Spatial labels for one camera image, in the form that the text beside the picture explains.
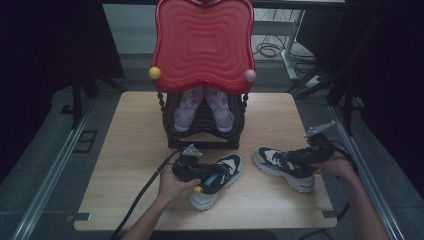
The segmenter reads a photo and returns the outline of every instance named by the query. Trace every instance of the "dark background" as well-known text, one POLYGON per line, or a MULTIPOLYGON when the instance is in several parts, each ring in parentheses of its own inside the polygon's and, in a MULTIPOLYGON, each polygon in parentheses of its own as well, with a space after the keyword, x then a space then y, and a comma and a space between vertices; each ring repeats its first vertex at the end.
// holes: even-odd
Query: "dark background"
MULTIPOLYGON (((354 95, 364 102, 361 117, 424 197, 424 17, 418 1, 383 1, 383 18, 354 65, 354 95)), ((307 11, 297 37, 319 64, 336 73, 351 54, 352 34, 368 12, 307 11)))
POLYGON ((100 2, 0 2, 0 181, 73 78, 123 77, 100 2))

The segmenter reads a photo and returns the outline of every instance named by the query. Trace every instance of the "black cable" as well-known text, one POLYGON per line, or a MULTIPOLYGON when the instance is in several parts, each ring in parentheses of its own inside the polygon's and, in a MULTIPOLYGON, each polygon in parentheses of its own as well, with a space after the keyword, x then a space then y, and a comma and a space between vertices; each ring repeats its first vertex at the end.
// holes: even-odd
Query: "black cable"
POLYGON ((153 173, 153 176, 149 179, 149 181, 144 185, 143 189, 141 189, 140 193, 135 198, 134 202, 132 203, 130 209, 128 210, 127 214, 125 215, 124 219, 122 220, 121 224, 119 224, 118 228, 116 228, 115 232, 113 232, 112 236, 109 238, 109 240, 115 239, 115 237, 118 235, 119 232, 121 232, 122 228, 124 227, 125 223, 130 218, 132 212, 134 211, 134 208, 137 206, 137 203, 140 201, 140 198, 143 196, 143 194, 146 192, 146 190, 152 185, 153 181, 156 179, 156 177, 159 175, 159 173, 165 168, 166 164, 168 164, 169 160, 178 152, 181 150, 175 150, 169 157, 163 161, 163 163, 159 166, 159 168, 156 170, 155 173, 153 173))

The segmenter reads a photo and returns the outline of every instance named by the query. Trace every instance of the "human arm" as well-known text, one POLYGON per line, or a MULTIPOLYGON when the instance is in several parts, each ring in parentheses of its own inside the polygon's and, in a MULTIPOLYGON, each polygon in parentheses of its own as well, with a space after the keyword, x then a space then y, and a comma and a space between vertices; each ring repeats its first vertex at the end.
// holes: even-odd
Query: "human arm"
POLYGON ((172 172, 171 165, 168 164, 160 174, 159 190, 156 199, 124 235, 122 240, 149 239, 166 207, 178 199, 185 190, 193 188, 199 183, 199 179, 190 182, 179 181, 172 172))
POLYGON ((329 161, 320 165, 340 177, 346 185, 355 239, 390 239, 364 185, 345 157, 336 152, 329 161))

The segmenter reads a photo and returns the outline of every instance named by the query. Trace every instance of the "table surface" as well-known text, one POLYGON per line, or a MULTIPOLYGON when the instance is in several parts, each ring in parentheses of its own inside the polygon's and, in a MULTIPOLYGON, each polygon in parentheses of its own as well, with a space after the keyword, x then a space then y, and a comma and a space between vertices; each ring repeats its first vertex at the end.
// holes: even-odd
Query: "table surface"
MULTIPOLYGON (((77 230, 114 230, 139 191, 174 150, 167 147, 162 113, 154 92, 122 94, 105 138, 79 213, 77 230)), ((246 123, 237 150, 202 150, 200 162, 214 163, 228 154, 243 158, 244 170, 232 186, 220 191, 211 209, 199 211, 188 201, 189 191, 162 215, 157 230, 329 228, 337 224, 322 177, 315 174, 311 193, 299 193, 281 177, 261 172, 253 163, 258 146, 295 150, 307 146, 294 100, 286 93, 250 93, 246 123)), ((192 140, 214 138, 198 134, 192 140)), ((157 178, 141 198, 124 229, 142 215, 156 197, 157 178)))

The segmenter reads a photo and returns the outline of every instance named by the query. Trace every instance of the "black and white sneaker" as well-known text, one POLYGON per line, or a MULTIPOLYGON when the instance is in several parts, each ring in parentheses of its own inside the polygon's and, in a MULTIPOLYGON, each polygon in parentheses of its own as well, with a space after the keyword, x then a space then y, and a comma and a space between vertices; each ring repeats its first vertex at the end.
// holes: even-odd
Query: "black and white sneaker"
POLYGON ((287 161, 286 152, 269 147, 258 147, 253 154, 253 161, 263 172, 285 178, 289 185, 299 192, 308 193, 314 187, 315 168, 299 166, 287 161))
POLYGON ((195 187, 189 198, 190 203, 199 210, 211 208, 219 191, 233 185, 240 178, 243 162, 239 155, 232 154, 219 159, 211 167, 214 168, 214 174, 195 187))

